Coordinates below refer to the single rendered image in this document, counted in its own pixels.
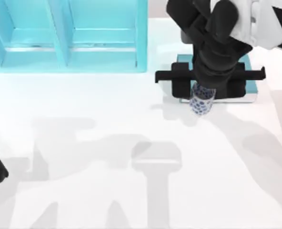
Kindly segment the light blue rack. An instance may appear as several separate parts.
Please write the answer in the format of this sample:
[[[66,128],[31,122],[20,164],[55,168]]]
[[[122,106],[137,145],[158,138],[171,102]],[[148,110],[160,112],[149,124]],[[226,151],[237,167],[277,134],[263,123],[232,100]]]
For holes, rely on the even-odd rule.
[[[148,0],[0,0],[0,73],[142,73]]]

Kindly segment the blue and white patterned cup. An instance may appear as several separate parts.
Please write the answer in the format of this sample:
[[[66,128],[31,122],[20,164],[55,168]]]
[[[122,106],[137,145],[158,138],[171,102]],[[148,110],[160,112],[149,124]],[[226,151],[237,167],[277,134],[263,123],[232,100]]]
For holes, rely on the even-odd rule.
[[[212,107],[216,89],[208,89],[195,82],[191,88],[189,105],[191,110],[199,116],[206,115]]]

